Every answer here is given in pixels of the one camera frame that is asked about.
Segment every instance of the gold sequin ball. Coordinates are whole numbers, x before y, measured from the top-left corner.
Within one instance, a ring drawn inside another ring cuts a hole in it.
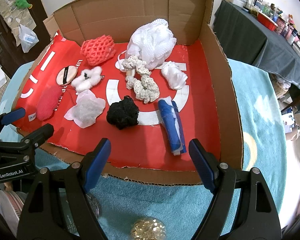
[[[131,229],[130,240],[167,240],[166,227],[154,218],[139,219]]]

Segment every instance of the dark tablecloth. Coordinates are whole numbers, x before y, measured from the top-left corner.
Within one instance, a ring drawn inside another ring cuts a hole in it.
[[[300,57],[281,35],[225,0],[215,17],[213,31],[228,58],[276,74],[300,89]]]

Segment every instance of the teal rug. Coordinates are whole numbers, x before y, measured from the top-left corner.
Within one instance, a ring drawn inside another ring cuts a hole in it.
[[[261,169],[280,211],[286,178],[286,143],[281,113],[268,74],[256,67],[229,60],[237,95],[244,138],[244,169]],[[10,81],[0,104],[0,113],[11,110],[13,99],[32,62],[21,66]],[[19,141],[12,125],[0,134],[4,141]],[[38,168],[50,170],[68,165],[36,151]],[[169,240],[188,240],[199,226],[212,199],[203,186],[161,187],[100,177],[92,193],[101,206],[99,223],[109,240],[127,240],[133,223],[155,217],[167,227]],[[239,199],[235,191],[222,234],[230,231]]]

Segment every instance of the red mesh net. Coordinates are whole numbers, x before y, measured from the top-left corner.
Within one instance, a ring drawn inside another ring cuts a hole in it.
[[[90,66],[98,64],[112,58],[115,54],[114,42],[111,36],[101,36],[94,40],[84,41],[80,54],[87,58]]]

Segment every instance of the cardboard box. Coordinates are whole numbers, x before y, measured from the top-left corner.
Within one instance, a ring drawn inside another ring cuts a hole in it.
[[[220,161],[241,169],[243,142],[240,114],[231,80],[231,69],[209,27],[212,7],[213,0],[76,0],[54,12],[44,22],[52,37],[60,29],[66,39],[76,41],[79,45],[105,33],[111,35],[115,43],[129,42],[138,27],[158,18],[169,22],[169,29],[177,38],[177,44],[192,45],[199,39],[209,67],[217,105]],[[13,107],[45,51],[24,78]],[[22,135],[27,134],[20,129],[18,131]],[[83,158],[82,155],[49,143],[42,145],[42,149],[67,163]],[[103,174],[158,185],[194,185],[201,182],[197,172],[115,168],[109,163]]]

